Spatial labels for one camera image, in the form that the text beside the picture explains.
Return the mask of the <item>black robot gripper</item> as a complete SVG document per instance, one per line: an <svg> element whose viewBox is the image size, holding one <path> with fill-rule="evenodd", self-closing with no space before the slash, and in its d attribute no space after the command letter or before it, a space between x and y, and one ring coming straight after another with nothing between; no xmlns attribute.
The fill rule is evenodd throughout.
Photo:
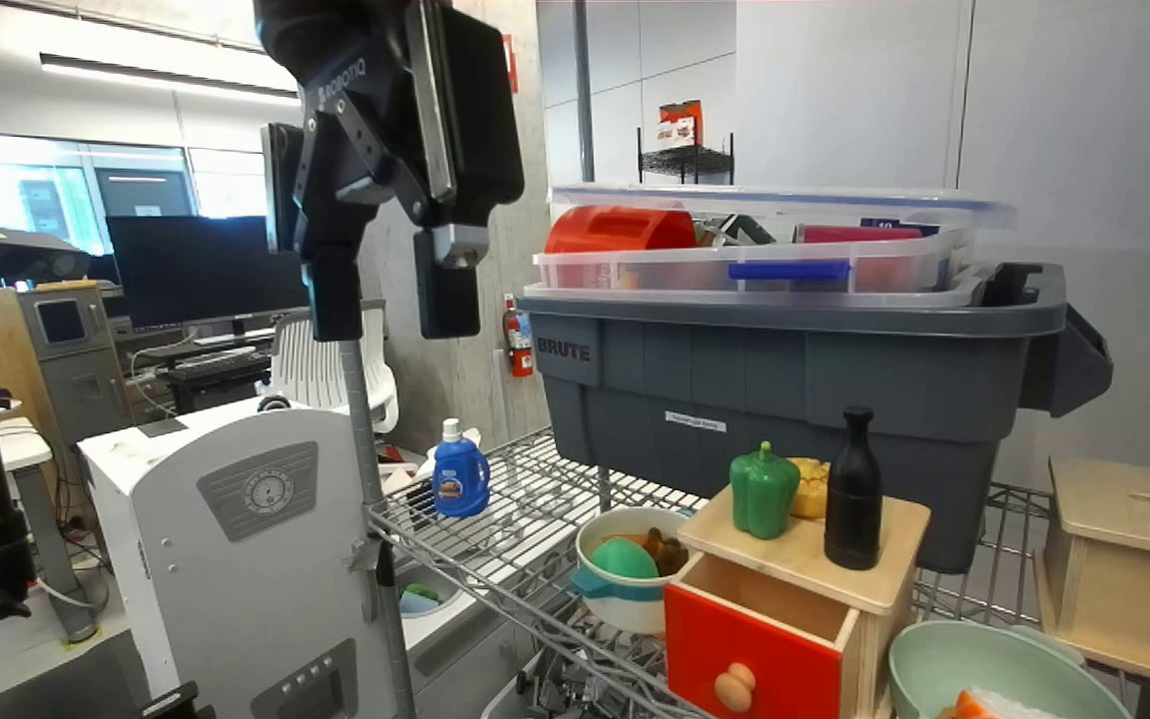
<svg viewBox="0 0 1150 719"><path fill-rule="evenodd" d="M359 340L359 218L400 200L419 332L481 332L484 226L525 196L502 31L453 0L253 0L260 47L300 84L300 259L319 340Z"/></svg>

